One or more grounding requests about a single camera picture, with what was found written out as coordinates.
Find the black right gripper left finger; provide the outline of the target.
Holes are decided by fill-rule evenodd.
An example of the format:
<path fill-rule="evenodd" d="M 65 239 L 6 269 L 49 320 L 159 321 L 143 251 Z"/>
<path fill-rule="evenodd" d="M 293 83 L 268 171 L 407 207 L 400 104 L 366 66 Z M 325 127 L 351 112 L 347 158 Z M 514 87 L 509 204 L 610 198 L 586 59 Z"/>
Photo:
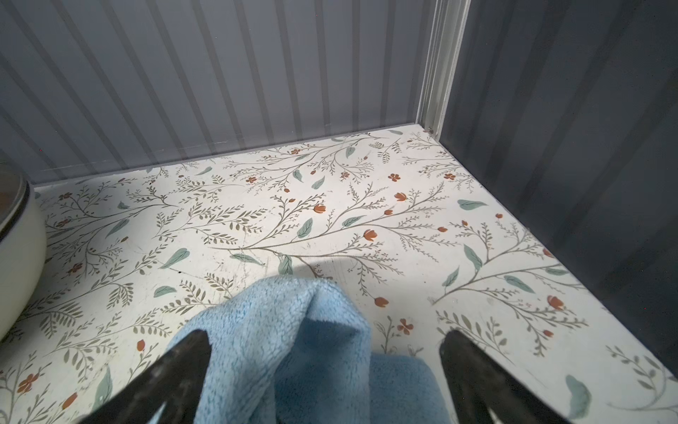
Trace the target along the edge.
<path fill-rule="evenodd" d="M 82 423 L 192 423 L 212 347 L 194 330 Z"/>

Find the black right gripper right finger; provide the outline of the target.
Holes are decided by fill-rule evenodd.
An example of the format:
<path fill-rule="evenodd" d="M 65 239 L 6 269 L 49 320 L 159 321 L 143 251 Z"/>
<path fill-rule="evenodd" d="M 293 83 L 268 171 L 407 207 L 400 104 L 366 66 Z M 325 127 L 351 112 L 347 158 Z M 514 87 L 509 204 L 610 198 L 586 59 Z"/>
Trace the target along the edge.
<path fill-rule="evenodd" d="M 445 335 L 440 358 L 460 423 L 568 421 L 458 330 Z"/>

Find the light blue microfiber cloth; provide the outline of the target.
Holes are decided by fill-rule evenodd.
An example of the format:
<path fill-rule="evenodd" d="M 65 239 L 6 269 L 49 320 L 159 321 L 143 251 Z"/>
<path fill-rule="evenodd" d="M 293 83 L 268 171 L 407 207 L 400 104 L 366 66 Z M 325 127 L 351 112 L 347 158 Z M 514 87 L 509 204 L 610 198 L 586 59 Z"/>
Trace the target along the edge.
<path fill-rule="evenodd" d="M 199 423 L 446 423 L 418 358 L 372 350 L 370 324 L 327 280 L 270 277 L 194 316 L 212 353 Z"/>

